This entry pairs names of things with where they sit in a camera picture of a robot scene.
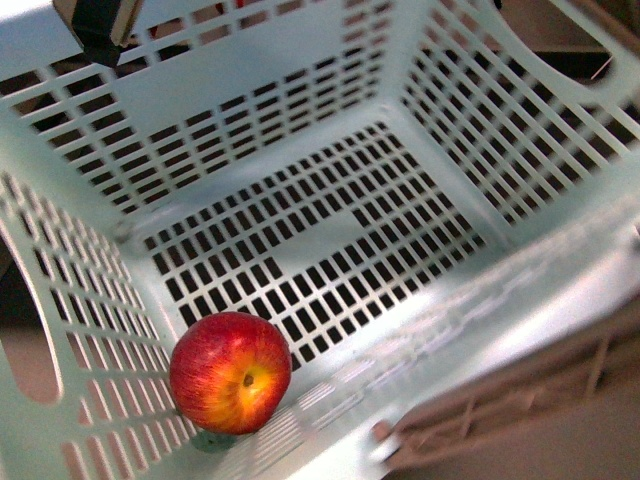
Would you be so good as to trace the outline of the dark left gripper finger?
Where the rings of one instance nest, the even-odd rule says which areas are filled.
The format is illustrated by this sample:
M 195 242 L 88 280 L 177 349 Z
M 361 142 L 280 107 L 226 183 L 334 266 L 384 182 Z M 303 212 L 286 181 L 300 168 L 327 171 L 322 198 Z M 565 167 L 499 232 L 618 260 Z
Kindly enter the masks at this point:
M 116 67 L 140 13 L 139 0 L 53 0 L 91 63 Z

